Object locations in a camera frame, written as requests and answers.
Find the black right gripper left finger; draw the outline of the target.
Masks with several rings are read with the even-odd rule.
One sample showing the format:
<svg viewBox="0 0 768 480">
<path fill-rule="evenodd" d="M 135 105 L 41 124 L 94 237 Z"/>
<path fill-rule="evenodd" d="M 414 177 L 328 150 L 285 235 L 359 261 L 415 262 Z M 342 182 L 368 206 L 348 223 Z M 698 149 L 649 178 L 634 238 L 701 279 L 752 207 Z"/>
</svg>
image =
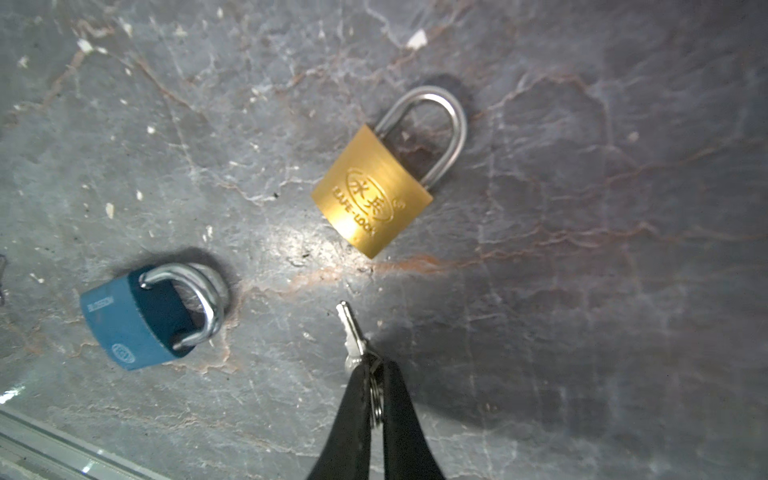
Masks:
<svg viewBox="0 0 768 480">
<path fill-rule="evenodd" d="M 370 474 L 370 366 L 351 373 L 326 444 L 308 475 L 309 480 L 367 480 Z"/>
</svg>

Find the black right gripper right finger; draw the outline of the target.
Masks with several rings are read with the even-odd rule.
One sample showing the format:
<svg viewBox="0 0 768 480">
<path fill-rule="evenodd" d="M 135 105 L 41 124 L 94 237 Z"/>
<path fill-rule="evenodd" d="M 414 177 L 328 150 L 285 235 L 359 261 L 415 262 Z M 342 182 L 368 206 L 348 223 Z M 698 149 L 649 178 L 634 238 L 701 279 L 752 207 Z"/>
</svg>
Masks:
<svg viewBox="0 0 768 480">
<path fill-rule="evenodd" d="M 386 479 L 440 479 L 436 462 L 396 362 L 383 364 L 383 447 Z"/>
</svg>

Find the silver key with ring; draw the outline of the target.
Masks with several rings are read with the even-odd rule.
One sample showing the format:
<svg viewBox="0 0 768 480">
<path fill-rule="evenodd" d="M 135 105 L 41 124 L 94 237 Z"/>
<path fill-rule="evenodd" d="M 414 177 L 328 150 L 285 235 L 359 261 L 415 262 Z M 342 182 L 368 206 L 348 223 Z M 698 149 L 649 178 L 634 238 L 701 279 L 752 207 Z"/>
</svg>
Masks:
<svg viewBox="0 0 768 480">
<path fill-rule="evenodd" d="M 341 320 L 346 338 L 345 371 L 351 375 L 361 364 L 370 367 L 369 398 L 371 404 L 370 424 L 372 429 L 378 428 L 383 417 L 383 387 L 382 387 L 382 358 L 369 346 L 369 342 L 361 330 L 352 312 L 350 304 L 342 300 L 336 305 L 336 311 Z"/>
</svg>

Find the brass padlock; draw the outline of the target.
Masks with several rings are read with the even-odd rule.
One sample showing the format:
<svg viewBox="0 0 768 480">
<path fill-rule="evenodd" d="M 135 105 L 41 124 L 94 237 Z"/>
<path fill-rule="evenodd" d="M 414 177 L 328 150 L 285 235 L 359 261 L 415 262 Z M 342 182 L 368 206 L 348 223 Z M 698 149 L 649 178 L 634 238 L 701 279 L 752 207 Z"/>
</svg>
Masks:
<svg viewBox="0 0 768 480">
<path fill-rule="evenodd" d="M 432 102 L 451 121 L 446 151 L 421 179 L 411 175 L 384 144 L 385 137 L 414 106 Z M 399 98 L 374 126 L 363 125 L 311 197 L 334 229 L 372 259 L 433 201 L 430 189 L 461 154 L 468 121 L 458 99 L 438 86 L 420 86 Z"/>
</svg>

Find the blue padlock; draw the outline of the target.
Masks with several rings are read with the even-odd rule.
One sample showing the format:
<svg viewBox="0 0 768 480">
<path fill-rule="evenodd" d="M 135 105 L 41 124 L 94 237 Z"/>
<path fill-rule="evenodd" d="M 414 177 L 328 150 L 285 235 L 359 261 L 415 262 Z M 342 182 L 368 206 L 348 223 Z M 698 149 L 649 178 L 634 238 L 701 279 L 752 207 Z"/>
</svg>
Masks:
<svg viewBox="0 0 768 480">
<path fill-rule="evenodd" d="M 182 358 L 216 335 L 230 292 L 213 268 L 174 262 L 132 270 L 79 301 L 99 345 L 131 371 Z"/>
</svg>

